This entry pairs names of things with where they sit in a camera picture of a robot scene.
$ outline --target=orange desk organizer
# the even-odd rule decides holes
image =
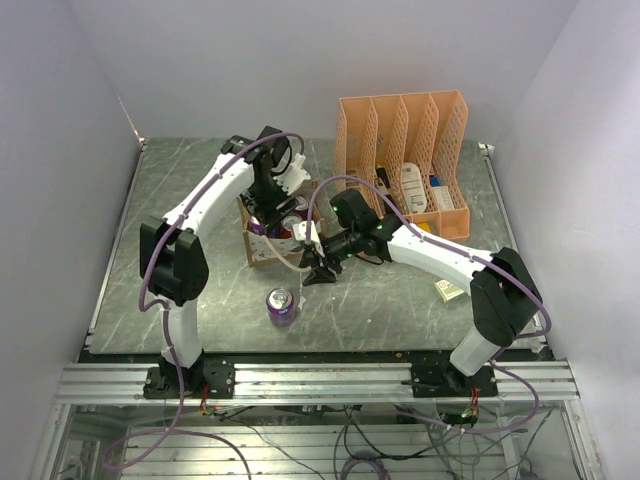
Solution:
[[[376,166],[383,166],[389,193],[406,218],[413,223],[428,222],[435,235],[465,240],[470,214],[458,187],[456,167],[467,117],[467,105],[458,91],[341,98],[334,175],[352,175],[375,185]],[[405,162],[420,169],[427,197],[424,213],[409,211],[401,183]],[[432,169],[449,189],[452,210],[441,210],[436,203],[429,182]],[[384,208],[368,188],[344,180],[336,183],[339,192],[359,189],[382,217]]]

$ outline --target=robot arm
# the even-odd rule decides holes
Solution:
[[[513,343],[537,311],[537,307],[511,282],[477,261],[447,250],[446,245],[466,250],[506,270],[540,299],[522,259],[517,252],[503,248],[498,253],[463,247],[424,232],[425,238],[437,238],[445,247],[417,238],[395,215],[382,220],[360,192],[345,190],[331,199],[331,205],[345,228],[321,239],[312,229],[313,244],[306,247],[300,266],[310,266],[304,285],[335,282],[342,271],[340,262],[364,252],[388,262],[400,262],[431,272],[463,289],[471,296],[474,325],[452,352],[450,363],[465,376],[474,375],[501,348]],[[306,222],[295,230],[305,239]]]
[[[265,127],[258,139],[274,133],[281,132]],[[239,136],[229,139],[209,173],[178,206],[162,219],[149,217],[140,226],[140,275],[144,277],[158,241],[170,226],[184,217],[180,228],[162,249],[151,274],[149,291],[162,297],[170,306],[169,331],[187,385],[190,379],[197,381],[201,377],[198,368],[202,362],[198,360],[203,351],[198,338],[196,305],[197,297],[207,283],[209,269],[200,239],[206,238],[238,196],[249,213],[271,231],[293,210],[296,203],[292,194],[310,178],[302,168],[305,157],[300,154],[291,157],[283,170],[274,173],[274,168],[290,148],[286,137],[267,141],[224,168],[235,154],[252,142]],[[216,175],[218,180],[203,192],[204,185]],[[184,216],[187,207],[190,207],[189,214]],[[164,345],[160,366],[161,370],[166,367],[164,370],[169,377],[175,372],[171,363],[168,346]]]

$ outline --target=gray marble surface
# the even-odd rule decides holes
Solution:
[[[221,139],[151,139],[126,212],[113,267],[100,306],[92,353],[158,352],[158,313],[137,309],[138,229],[146,215],[161,217],[191,191],[216,159]],[[306,168],[312,178],[331,176],[333,141],[308,140]],[[509,236],[498,207],[487,165],[477,144],[465,143],[458,181],[471,209],[468,246],[498,250]],[[337,231],[328,198],[320,209]],[[454,348],[472,325],[471,302],[463,295],[443,303],[439,280],[401,264],[372,266],[345,262],[338,283],[302,287],[302,275],[281,264],[252,268],[247,264],[242,224],[235,203],[213,233],[203,239],[210,276],[198,304],[199,332],[207,351],[315,352]],[[271,325],[265,296],[283,286],[304,298],[296,321],[287,328]],[[537,347],[538,339],[519,347]]]

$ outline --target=can lid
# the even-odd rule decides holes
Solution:
[[[293,294],[284,288],[276,288],[271,290],[271,293],[267,296],[267,305],[281,310],[290,305]]]
[[[307,201],[307,199],[301,197],[300,195],[296,197],[296,203],[298,204],[296,210],[306,210],[309,208],[309,202]]]
[[[284,217],[284,220],[282,220],[282,228],[291,232],[293,231],[293,226],[300,222],[302,222],[302,217],[297,213],[292,213]]]

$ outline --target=white wall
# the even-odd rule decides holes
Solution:
[[[612,479],[638,478],[640,3],[582,0],[498,142],[520,249]]]
[[[333,137],[338,98],[459,89],[506,128],[576,0],[73,0],[142,136]]]
[[[25,479],[139,144],[66,1],[0,15],[0,477]]]

